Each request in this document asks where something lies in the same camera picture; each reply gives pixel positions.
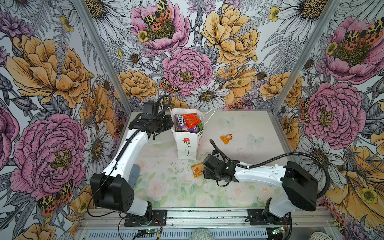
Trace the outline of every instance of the bag handle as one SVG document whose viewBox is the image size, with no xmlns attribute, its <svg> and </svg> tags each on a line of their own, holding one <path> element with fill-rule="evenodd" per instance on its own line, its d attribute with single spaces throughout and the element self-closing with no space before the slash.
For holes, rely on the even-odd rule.
<svg viewBox="0 0 384 240">
<path fill-rule="evenodd" d="M 204 114 L 204 118 L 205 118 L 205 115 L 207 114 L 207 113 L 209 113 L 210 111 L 214 111 L 212 114 L 211 114 L 211 116 L 209 117 L 209 119 L 211 119 L 211 117 L 215 114 L 215 111 L 216 111 L 216 109 L 215 108 L 212 108 L 211 110 L 209 110 L 208 112 L 206 112 L 205 114 Z"/>
</svg>

